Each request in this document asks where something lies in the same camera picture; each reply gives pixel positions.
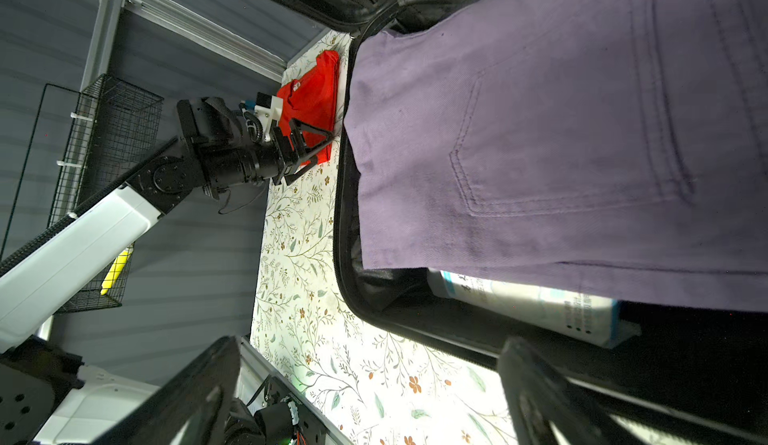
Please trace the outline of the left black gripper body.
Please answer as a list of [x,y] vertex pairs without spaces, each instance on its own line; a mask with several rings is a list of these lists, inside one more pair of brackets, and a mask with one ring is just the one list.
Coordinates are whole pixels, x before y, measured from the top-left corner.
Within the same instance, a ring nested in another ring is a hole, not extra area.
[[201,187],[216,198],[241,184],[273,181],[294,174],[300,155],[279,128],[266,141],[255,116],[244,117],[220,97],[177,102],[182,162],[178,166],[186,188]]

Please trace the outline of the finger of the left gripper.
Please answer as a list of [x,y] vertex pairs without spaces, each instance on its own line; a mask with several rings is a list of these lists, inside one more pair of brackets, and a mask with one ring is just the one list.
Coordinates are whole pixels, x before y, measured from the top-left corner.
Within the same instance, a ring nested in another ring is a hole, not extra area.
[[[325,130],[315,127],[306,122],[292,118],[289,121],[291,142],[296,151],[322,151],[326,146],[330,145],[335,135],[331,130]],[[306,134],[320,137],[321,140],[314,145],[309,144],[306,141]]]
[[289,167],[286,169],[286,173],[284,174],[285,184],[292,185],[294,182],[298,181],[300,178],[306,175],[312,168],[318,165],[318,155],[332,142],[333,139],[327,139],[312,149],[305,148],[304,154],[294,152],[296,158],[292,158],[288,162]]

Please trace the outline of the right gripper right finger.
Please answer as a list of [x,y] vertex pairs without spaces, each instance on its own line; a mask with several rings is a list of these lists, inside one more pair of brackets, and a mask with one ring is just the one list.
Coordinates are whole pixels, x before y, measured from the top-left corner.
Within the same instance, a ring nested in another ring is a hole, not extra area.
[[497,371],[520,444],[641,442],[519,337],[506,340]]

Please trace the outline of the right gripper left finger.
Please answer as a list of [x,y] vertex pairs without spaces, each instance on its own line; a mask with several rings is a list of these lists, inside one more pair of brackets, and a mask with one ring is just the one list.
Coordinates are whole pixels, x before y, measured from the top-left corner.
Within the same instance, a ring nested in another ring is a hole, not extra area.
[[224,336],[96,444],[222,444],[240,371],[235,337]]

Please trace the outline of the red t-shirt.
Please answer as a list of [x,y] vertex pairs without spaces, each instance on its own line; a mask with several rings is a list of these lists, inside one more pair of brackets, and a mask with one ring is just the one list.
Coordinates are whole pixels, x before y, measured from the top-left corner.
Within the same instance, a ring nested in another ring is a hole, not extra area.
[[283,112],[279,127],[285,136],[290,133],[291,119],[334,132],[339,65],[336,51],[323,51],[311,70],[280,88],[277,96],[283,100]]

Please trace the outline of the white hard-shell suitcase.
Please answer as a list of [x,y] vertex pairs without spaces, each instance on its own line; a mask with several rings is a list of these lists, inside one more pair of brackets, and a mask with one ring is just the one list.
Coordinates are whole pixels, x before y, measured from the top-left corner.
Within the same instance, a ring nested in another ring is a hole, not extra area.
[[[273,0],[352,35],[345,117],[358,49],[382,32],[426,31],[480,0]],[[767,440],[767,308],[763,312],[621,302],[641,334],[602,348],[461,301],[435,296],[432,268],[368,269],[362,263],[360,173],[341,138],[333,251],[337,282],[364,321],[497,368],[509,337],[525,340],[605,413],[703,443]]]

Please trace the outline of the purple pants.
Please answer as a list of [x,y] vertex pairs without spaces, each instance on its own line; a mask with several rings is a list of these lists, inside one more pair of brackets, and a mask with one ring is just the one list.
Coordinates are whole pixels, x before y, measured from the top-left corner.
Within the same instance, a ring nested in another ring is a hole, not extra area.
[[360,45],[362,263],[767,308],[767,0],[480,0]]

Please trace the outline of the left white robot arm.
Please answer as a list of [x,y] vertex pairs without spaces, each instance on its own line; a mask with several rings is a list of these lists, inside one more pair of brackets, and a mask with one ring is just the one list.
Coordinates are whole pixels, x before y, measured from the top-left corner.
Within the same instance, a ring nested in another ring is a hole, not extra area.
[[[181,132],[1,264],[1,440],[5,444],[341,444],[343,435],[245,340],[216,340],[162,387],[67,353],[38,328],[193,190],[291,184],[330,130],[259,95],[231,110],[182,100]],[[307,142],[314,132],[315,140]]]

